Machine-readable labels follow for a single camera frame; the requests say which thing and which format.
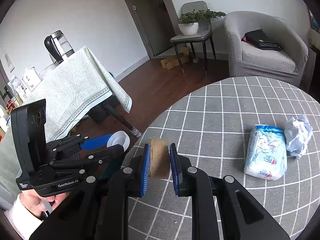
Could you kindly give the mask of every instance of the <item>hand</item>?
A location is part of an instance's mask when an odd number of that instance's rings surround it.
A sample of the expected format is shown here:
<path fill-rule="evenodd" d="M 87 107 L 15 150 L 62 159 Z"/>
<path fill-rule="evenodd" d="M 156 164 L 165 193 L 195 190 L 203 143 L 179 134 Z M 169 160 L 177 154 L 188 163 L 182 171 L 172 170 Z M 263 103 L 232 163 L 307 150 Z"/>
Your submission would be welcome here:
<path fill-rule="evenodd" d="M 42 211 L 47 211 L 42 200 L 49 202 L 55 202 L 52 209 L 56 209 L 57 206 L 67 197 L 67 193 L 62 193 L 51 197 L 40 197 L 34 189 L 23 190 L 20 195 L 20 201 L 34 216 L 40 217 Z"/>

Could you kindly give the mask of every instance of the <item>cardboard box on floor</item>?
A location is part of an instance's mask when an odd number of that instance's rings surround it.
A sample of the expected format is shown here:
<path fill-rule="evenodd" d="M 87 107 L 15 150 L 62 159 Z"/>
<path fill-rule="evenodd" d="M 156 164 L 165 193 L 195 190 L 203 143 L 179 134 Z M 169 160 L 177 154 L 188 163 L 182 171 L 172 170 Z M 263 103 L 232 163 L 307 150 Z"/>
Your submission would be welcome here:
<path fill-rule="evenodd" d="M 189 55 L 189 50 L 187 47 L 182 47 L 182 52 L 179 54 L 181 58 L 181 62 L 186 63 L 191 60 L 190 55 Z M 179 60 L 176 55 L 170 56 L 168 58 L 165 58 L 161 60 L 161 65 L 165 69 L 172 69 L 174 67 L 179 66 Z"/>

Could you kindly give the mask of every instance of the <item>gray armchair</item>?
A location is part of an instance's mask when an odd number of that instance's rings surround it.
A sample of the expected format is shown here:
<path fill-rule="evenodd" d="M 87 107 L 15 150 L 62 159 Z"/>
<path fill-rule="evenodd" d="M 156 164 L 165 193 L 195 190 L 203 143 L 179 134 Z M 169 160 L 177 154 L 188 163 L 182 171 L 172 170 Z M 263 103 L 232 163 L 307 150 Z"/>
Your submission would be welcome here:
<path fill-rule="evenodd" d="M 262 76 L 299 86 L 308 48 L 302 39 L 279 19 L 257 12 L 236 11 L 224 18 L 231 77 Z M 260 50 L 241 41 L 245 33 L 262 29 L 283 51 Z"/>

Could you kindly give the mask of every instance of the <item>roll of tape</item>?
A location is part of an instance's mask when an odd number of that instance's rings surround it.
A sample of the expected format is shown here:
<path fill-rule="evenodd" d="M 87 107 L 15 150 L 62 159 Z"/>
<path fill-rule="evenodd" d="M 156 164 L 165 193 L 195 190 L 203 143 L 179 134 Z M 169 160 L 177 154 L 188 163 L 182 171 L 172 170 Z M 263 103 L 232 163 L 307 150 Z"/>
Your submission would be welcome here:
<path fill-rule="evenodd" d="M 149 177 L 168 179 L 170 174 L 170 157 L 167 141 L 158 138 L 149 139 L 150 167 Z"/>

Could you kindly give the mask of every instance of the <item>bonsai tree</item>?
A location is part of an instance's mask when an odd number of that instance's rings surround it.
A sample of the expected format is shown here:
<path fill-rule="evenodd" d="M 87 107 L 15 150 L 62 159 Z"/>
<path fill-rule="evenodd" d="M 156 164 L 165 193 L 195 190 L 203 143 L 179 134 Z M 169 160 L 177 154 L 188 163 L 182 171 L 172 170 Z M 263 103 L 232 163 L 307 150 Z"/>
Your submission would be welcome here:
<path fill-rule="evenodd" d="M 192 12 L 188 12 L 188 13 L 183 13 L 180 15 L 179 17 L 179 23 L 184 23 L 184 24 L 193 24 L 196 23 L 200 20 L 205 20 L 205 19 L 217 19 L 220 18 L 222 16 L 226 16 L 226 14 L 224 12 L 215 12 L 215 11 L 211 11 L 211 10 L 199 10 L 197 12 L 195 12 L 195 10 L 193 10 Z"/>

